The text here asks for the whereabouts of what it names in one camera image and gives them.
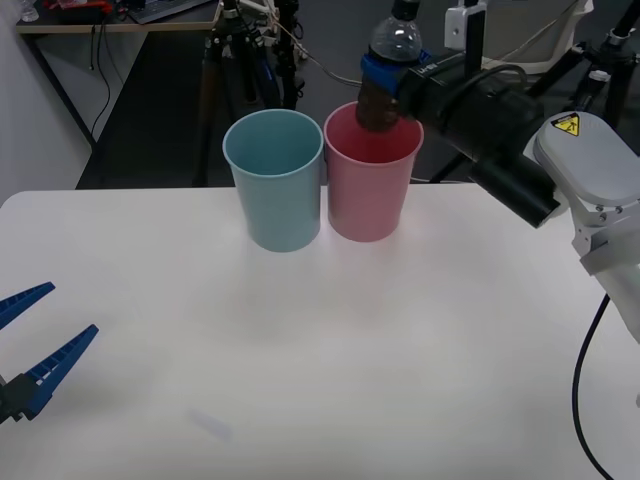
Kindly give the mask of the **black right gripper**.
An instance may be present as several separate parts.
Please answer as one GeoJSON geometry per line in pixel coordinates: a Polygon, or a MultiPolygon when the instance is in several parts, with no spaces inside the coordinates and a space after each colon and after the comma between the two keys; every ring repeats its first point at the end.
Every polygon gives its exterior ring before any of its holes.
{"type": "Polygon", "coordinates": [[[360,61],[362,84],[374,85],[390,95],[397,93],[400,124],[417,121],[438,131],[478,128],[481,95],[476,78],[481,69],[467,70],[464,52],[430,57],[422,49],[419,60],[424,62],[406,70],[401,77],[400,66],[365,54],[360,61]]]}

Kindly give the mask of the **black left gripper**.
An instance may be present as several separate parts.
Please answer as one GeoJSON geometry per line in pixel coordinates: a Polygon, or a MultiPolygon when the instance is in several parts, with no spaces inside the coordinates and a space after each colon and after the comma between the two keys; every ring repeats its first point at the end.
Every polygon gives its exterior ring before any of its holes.
{"type": "MultiPolygon", "coordinates": [[[[54,289],[55,285],[47,282],[1,300],[0,329],[4,329],[54,289]]],[[[4,423],[8,419],[18,422],[20,415],[28,420],[38,416],[98,332],[99,328],[91,324],[54,353],[21,374],[19,378],[23,393],[18,401],[18,407],[13,383],[2,384],[0,422],[4,423]]]]}

